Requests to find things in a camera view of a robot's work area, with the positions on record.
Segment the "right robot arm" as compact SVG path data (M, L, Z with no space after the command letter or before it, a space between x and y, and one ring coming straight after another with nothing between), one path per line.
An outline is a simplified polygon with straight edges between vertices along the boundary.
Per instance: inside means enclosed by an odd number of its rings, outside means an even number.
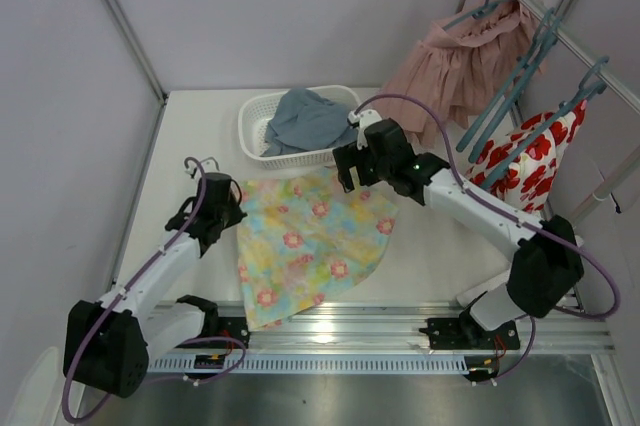
M384 181L398 195L447 213L510 260L508 279L466 306L466 328L494 331L523 315L543 318L583 277L566 219L544 221L510 207L440 157L415 153L400 126L372 110L349 114L348 124L356 140L333 151L345 192Z

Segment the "pastel floral skirt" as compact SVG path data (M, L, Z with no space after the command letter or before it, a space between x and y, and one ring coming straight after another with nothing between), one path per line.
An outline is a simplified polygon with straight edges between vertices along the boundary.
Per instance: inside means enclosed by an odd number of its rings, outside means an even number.
M335 169L244 181L238 273L248 327L270 329L367 279L389 244L397 206Z

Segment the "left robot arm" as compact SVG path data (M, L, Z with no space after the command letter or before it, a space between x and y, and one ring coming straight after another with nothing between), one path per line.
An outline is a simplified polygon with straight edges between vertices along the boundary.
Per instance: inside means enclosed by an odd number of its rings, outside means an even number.
M225 340L216 303L184 295L163 311L157 306L222 232L245 218L238 188L225 173L205 174L196 195L166 223L167 243L152 264L97 301L74 305L67 321L66 378L127 398L142 384L149 365L172 349Z

